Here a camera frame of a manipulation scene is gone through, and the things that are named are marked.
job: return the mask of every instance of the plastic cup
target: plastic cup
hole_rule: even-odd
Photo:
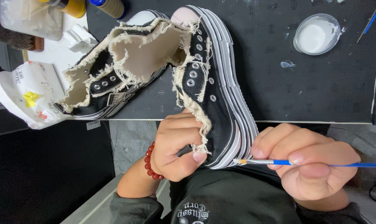
[[[320,55],[332,49],[340,38],[340,25],[328,14],[315,14],[299,25],[293,39],[298,52]]]

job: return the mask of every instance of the red bead bracelet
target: red bead bracelet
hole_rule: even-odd
[[[152,145],[150,145],[148,147],[148,150],[146,151],[145,155],[146,157],[144,158],[144,161],[145,161],[145,169],[148,170],[148,175],[149,176],[152,176],[152,178],[154,180],[157,180],[157,179],[160,179],[160,180],[163,180],[164,179],[164,176],[163,175],[159,175],[157,173],[155,173],[152,169],[151,169],[151,155],[152,155],[152,150],[155,148],[155,142],[152,142]]]

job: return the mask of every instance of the blue tool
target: blue tool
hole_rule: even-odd
[[[234,159],[234,163],[258,164],[258,165],[294,165],[288,160],[271,159]],[[376,167],[376,163],[353,163],[348,165],[328,165],[330,167]]]
[[[361,33],[360,38],[358,38],[357,43],[360,41],[362,35],[364,35],[369,30],[370,26],[372,25],[372,23],[373,23],[373,21],[375,19],[376,19],[376,10],[374,11],[374,13],[373,13],[372,18],[370,19],[370,21],[367,23],[364,31]]]

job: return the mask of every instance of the hand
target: hand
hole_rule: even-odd
[[[152,170],[171,181],[191,175],[206,160],[207,154],[189,152],[177,157],[176,153],[188,144],[202,144],[199,133],[202,125],[188,109],[162,120],[151,154]]]
[[[357,172],[356,167],[329,167],[360,162],[347,143],[335,141],[291,124],[268,127],[254,140],[255,159],[288,159],[296,166],[268,165],[282,179],[286,192],[297,200],[319,200],[344,186]]]

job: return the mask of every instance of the high-top sneaker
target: high-top sneaker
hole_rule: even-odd
[[[180,30],[189,32],[189,29],[176,28],[177,32],[166,29],[170,24],[167,16],[154,10],[141,11],[121,23],[75,66],[64,71],[71,86],[56,107],[64,114],[85,119],[102,119],[115,114],[135,91],[161,74],[166,58],[178,49],[178,38],[169,44],[167,36],[178,37]],[[165,48],[159,54],[152,51],[150,56],[153,57],[149,57],[146,52],[160,43],[158,38]],[[112,50],[110,43],[118,47]]]
[[[233,159],[250,159],[258,130],[236,81],[228,30],[214,13],[195,6],[178,9],[171,20],[195,28],[183,46],[185,61],[173,74],[177,104],[203,123],[202,144],[192,145],[193,150],[208,153],[205,166],[212,169],[236,166]]]

